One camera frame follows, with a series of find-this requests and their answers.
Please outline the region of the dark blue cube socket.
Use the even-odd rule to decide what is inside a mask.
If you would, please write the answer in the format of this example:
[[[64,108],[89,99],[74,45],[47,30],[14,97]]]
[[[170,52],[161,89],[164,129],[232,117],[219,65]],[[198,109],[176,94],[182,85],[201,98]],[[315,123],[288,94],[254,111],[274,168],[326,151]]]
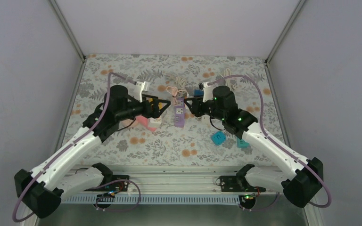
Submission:
[[[194,96],[195,96],[195,97],[201,97],[201,96],[203,96],[203,95],[204,95],[203,90],[200,90],[200,89],[194,90]]]

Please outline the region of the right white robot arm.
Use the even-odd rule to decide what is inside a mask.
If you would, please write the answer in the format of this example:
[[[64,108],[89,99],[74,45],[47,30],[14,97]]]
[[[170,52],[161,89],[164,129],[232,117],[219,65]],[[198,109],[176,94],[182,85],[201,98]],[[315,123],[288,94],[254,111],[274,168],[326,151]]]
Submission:
[[[184,103],[195,116],[220,120],[227,132],[262,151],[281,171],[247,164],[237,173],[239,190],[263,187],[283,193],[293,205],[303,208],[322,189],[322,161],[316,157],[310,160],[273,137],[255,116],[238,107],[228,87],[204,89],[203,96],[186,98]]]

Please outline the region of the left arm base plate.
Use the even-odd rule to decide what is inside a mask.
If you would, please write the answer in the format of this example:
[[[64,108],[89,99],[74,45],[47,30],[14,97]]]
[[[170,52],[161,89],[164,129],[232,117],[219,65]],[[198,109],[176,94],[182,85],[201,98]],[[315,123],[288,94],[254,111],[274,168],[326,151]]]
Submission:
[[[128,189],[128,182],[130,176],[128,175],[114,175],[106,182],[102,182],[101,185],[94,188],[89,188],[86,191],[103,191],[103,192],[126,192]]]

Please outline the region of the cyan cube socket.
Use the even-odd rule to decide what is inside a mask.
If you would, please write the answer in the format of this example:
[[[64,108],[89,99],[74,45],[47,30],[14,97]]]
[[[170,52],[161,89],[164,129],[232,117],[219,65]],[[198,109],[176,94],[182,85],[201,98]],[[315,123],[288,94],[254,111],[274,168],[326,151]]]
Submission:
[[[217,131],[211,135],[211,141],[214,145],[221,145],[226,141],[226,135],[222,131]]]

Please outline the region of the purple power strip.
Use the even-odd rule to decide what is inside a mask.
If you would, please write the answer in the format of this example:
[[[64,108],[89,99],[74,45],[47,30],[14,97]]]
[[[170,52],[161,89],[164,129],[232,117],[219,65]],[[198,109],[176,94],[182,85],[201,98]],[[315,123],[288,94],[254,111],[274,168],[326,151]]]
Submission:
[[[178,97],[174,103],[174,126],[183,128],[185,124],[184,98]]]

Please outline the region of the pink triangular power strip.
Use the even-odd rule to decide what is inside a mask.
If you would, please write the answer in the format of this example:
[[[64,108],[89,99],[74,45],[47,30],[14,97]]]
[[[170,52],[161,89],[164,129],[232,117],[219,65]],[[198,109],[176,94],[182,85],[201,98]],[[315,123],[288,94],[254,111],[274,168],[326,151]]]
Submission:
[[[139,115],[139,116],[136,116],[136,121],[139,124],[141,124],[142,126],[144,126],[149,131],[152,131],[152,132],[156,131],[156,128],[150,127],[148,125],[148,122],[149,122],[148,118],[146,118],[146,117],[144,117],[142,115]]]

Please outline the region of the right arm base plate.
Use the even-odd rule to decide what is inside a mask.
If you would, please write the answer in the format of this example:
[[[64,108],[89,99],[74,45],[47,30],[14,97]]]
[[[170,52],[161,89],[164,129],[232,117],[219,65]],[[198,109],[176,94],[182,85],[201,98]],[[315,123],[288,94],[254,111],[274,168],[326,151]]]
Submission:
[[[215,180],[215,184],[220,187],[223,193],[232,192],[266,192],[264,187],[255,187],[249,184],[241,184],[236,176],[220,176]]]

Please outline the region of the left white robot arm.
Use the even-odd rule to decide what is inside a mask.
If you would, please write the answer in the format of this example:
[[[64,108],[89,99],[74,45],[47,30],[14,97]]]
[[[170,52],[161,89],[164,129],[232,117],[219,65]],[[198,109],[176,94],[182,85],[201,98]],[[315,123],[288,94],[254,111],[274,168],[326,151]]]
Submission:
[[[66,177],[66,173],[88,151],[120,131],[120,122],[135,120],[137,116],[158,118],[171,104],[169,100],[143,94],[142,87],[135,88],[138,93],[132,97],[125,86],[109,87],[104,102],[95,108],[64,146],[31,171],[19,170],[14,175],[18,201],[38,218],[45,218],[69,196],[93,188],[109,189],[112,173],[101,163],[71,177]]]

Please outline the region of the white plug adapter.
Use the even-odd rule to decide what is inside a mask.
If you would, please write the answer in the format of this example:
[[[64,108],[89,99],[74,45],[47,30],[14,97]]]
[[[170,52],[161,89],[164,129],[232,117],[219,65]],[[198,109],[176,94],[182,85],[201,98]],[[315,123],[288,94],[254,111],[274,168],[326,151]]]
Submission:
[[[162,117],[159,116],[158,118],[149,118],[148,126],[150,128],[159,128],[162,124]]]

